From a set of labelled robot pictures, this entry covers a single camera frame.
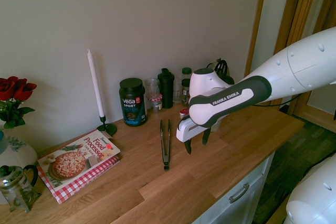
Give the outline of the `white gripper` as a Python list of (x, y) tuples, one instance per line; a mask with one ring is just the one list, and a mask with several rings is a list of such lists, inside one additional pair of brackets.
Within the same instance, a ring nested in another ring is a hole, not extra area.
[(191, 154), (192, 152), (191, 139), (202, 132), (204, 132), (202, 137), (202, 144), (205, 146), (208, 142), (211, 133), (211, 128), (197, 125), (189, 117), (184, 117), (178, 124), (176, 131), (176, 138), (184, 143), (187, 153)]

